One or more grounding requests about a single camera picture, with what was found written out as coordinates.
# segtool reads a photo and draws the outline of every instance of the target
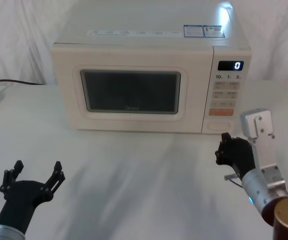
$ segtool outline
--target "sticker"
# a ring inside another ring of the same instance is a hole
[[[204,25],[203,30],[206,38],[225,38],[222,26],[220,25]]]
[[[203,38],[203,26],[202,25],[184,25],[185,38]]]
[[[123,30],[89,30],[88,36],[104,37],[142,37],[142,38],[182,38],[181,31],[123,31]]]

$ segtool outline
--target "white table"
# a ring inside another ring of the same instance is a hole
[[[244,110],[272,110],[288,189],[288,83],[248,82],[243,99]],[[219,135],[72,130],[57,87],[18,85],[0,102],[0,185],[16,160],[25,165],[18,180],[40,182],[61,161],[66,180],[35,211],[28,240],[271,239],[246,193],[223,180],[233,171],[215,163],[219,142]],[[4,202],[0,193],[0,210]]]

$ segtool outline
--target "white microwave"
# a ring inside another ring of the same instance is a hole
[[[84,0],[52,58],[72,128],[220,134],[251,51],[227,2]]]

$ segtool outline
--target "white curtain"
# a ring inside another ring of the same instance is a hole
[[[0,79],[55,84],[50,47],[77,2],[0,0]],[[288,80],[288,0],[231,3],[253,52],[249,80]]]

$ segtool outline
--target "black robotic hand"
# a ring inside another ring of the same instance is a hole
[[[240,179],[255,168],[251,144],[239,137],[232,138],[227,132],[222,134],[222,141],[215,155],[218,165],[231,166]]]
[[[36,207],[53,199],[65,176],[58,161],[46,183],[16,181],[23,168],[22,161],[17,161],[14,169],[5,170],[0,192],[4,194],[6,203],[0,213],[0,225],[13,227],[25,234]]]

